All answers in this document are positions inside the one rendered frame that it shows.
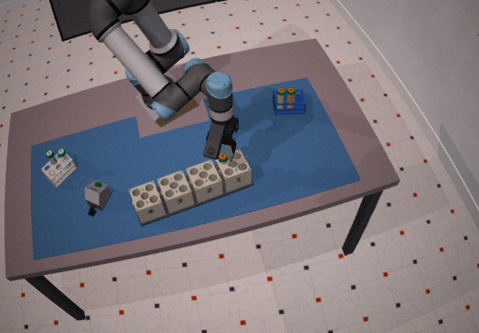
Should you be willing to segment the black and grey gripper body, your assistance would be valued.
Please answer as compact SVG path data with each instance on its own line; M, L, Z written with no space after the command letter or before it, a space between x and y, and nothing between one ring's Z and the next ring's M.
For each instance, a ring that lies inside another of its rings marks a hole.
M224 122L215 121L212 118L211 118L211 120L214 123L219 124L219 125L223 125L223 124L227 125L222 144L224 144L224 145L230 144L230 138L232 138L232 134L234 133L234 131L237 133L237 131L239 129L239 118L236 118L232 115L232 117L230 119L228 119L227 121L224 121Z

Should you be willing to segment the blue bench mat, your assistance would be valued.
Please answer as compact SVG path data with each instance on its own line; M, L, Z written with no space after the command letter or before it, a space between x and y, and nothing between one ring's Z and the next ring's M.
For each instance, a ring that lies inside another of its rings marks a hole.
M306 113L275 115L273 90L304 89ZM204 157L212 120L139 137L136 116L31 147L34 260L137 240L223 220L361 181L308 78L232 93L232 134L249 167L250 187L141 226L129 189L215 159ZM57 188L44 176L48 150L64 148L76 170ZM89 213L84 187L112 192Z

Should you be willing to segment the blue tube rack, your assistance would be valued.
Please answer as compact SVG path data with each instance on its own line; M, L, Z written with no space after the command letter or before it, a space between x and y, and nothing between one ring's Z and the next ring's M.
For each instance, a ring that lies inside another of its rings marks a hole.
M295 89L296 92L300 91L302 92L302 94L295 94L295 100L293 103L288 103L287 102L287 96L285 94L285 97L284 97L284 103L278 103L277 102L277 95L276 95L276 92L277 90L274 91L274 101L275 101L275 107L274 107L274 112L275 112L275 115L279 115L279 114L302 114L302 113L306 113L306 107L307 107L307 103L306 103L306 98L305 98L305 94L304 94L304 90L303 89ZM301 99L299 99L301 98ZM303 100L302 100L303 99ZM302 100L302 101L299 101L299 100ZM298 102L297 102L298 101ZM303 102L304 101L304 102ZM303 104L303 106L302 106ZM277 109L277 106L276 105L284 105L284 108L280 108L280 109ZM287 108L287 105L294 105L294 108ZM297 106L297 107L296 107ZM300 107L303 107L303 108L300 108ZM285 111L285 112L279 112L279 111Z

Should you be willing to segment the beige bucket adapter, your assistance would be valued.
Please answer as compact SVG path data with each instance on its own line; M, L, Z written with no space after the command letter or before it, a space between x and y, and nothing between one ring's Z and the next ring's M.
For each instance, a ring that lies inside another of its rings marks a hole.
M161 187L161 196L163 194L165 201L167 201L166 204L169 213L181 210L194 204L191 188L184 176L183 171L177 171L173 174L159 178L157 181Z
M241 150L235 151L234 158L226 164L215 160L216 170L226 192L233 191L251 183L251 168Z
M212 160L187 168L186 172L198 203L223 194L221 178Z
M132 204L137 211L141 223L166 215L161 203L161 195L157 192L154 181L144 183L129 189L129 191L132 196Z

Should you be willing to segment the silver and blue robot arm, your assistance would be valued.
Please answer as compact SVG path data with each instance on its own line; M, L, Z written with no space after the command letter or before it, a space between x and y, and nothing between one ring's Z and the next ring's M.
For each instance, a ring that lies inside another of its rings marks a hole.
M148 52L144 53L122 29L118 19L122 14L129 15L148 39ZM215 72L194 58L183 67L184 75L176 83L164 75L190 48L178 30L168 29L151 0L92 0L88 22L96 40L104 43L128 70L126 77L142 94L146 106L164 121L199 92L208 97L213 120L224 122L232 117L233 85L227 73ZM218 160L226 128L226 124L211 122L203 156Z

